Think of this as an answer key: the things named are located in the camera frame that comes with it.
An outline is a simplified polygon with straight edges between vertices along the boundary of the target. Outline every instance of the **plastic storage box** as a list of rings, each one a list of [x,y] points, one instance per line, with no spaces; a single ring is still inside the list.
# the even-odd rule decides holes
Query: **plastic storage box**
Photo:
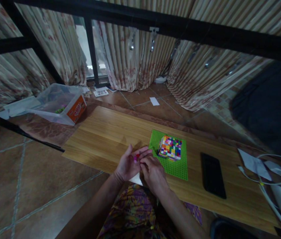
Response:
[[[81,87],[54,83],[39,94],[27,111],[50,122],[75,125],[86,109],[82,93]]]

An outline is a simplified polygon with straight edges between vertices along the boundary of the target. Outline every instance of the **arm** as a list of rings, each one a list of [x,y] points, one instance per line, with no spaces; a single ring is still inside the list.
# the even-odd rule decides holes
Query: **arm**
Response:
[[[142,159],[152,151],[143,147],[132,153],[129,145],[120,159],[115,172],[105,181],[98,192],[86,202],[66,224],[56,239],[96,238],[108,213],[122,188],[124,182],[134,177],[140,171],[140,162],[134,163],[134,156],[140,154]]]
[[[157,158],[140,160],[141,169],[150,191],[156,195],[183,238],[207,238],[207,233],[169,188],[165,170]]]

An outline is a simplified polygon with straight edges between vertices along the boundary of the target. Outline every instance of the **black metal frame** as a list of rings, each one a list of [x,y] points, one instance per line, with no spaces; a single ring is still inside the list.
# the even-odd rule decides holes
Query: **black metal frame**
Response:
[[[102,85],[99,83],[99,79],[106,77],[98,76],[99,66],[97,64],[97,56],[94,46],[92,19],[126,27],[131,26],[143,31],[149,31],[150,27],[158,27],[158,33],[165,36],[244,53],[251,53],[253,55],[281,61],[281,37],[269,34],[95,0],[0,0],[0,3],[23,35],[18,38],[0,40],[0,54],[32,48],[51,76],[59,84],[64,84],[64,82],[25,22],[15,3],[84,17],[94,73],[94,77],[89,78],[88,80],[94,80],[96,87],[101,87]],[[42,142],[31,137],[29,134],[21,130],[19,126],[2,118],[0,118],[0,126],[57,150],[64,151],[56,145]]]
[[[95,0],[14,0],[75,16],[281,61],[281,37]]]

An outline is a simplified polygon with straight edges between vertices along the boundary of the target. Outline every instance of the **smartphone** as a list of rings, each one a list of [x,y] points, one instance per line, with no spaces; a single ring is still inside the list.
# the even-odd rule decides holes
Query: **smartphone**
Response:
[[[204,189],[220,198],[226,199],[220,162],[218,159],[201,153],[202,179]]]

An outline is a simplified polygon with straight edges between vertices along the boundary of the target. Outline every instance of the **tile floor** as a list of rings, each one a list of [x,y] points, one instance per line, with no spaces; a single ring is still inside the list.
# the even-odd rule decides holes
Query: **tile floor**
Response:
[[[0,128],[0,239],[55,238],[109,176]]]
[[[180,107],[165,85],[97,99],[248,143],[207,111]],[[108,176],[0,127],[0,239],[55,238]]]

